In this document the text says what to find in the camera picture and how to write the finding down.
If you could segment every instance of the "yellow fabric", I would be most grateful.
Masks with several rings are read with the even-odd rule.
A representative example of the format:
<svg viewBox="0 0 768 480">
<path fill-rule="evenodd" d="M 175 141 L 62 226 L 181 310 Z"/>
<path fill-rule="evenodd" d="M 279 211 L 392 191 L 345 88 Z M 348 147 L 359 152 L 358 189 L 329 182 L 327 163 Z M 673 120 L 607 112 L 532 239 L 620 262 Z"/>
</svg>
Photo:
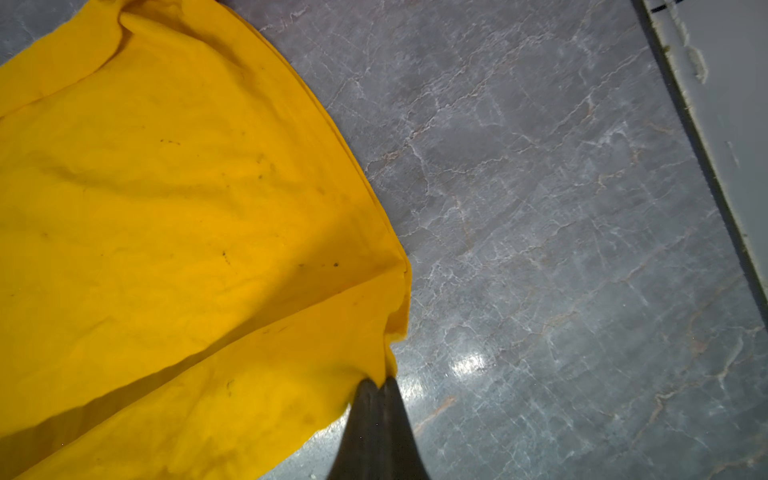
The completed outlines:
<svg viewBox="0 0 768 480">
<path fill-rule="evenodd" d="M 214 0 L 91 0 L 0 68 L 0 480 L 256 478 L 396 365 L 349 148 Z"/>
</svg>

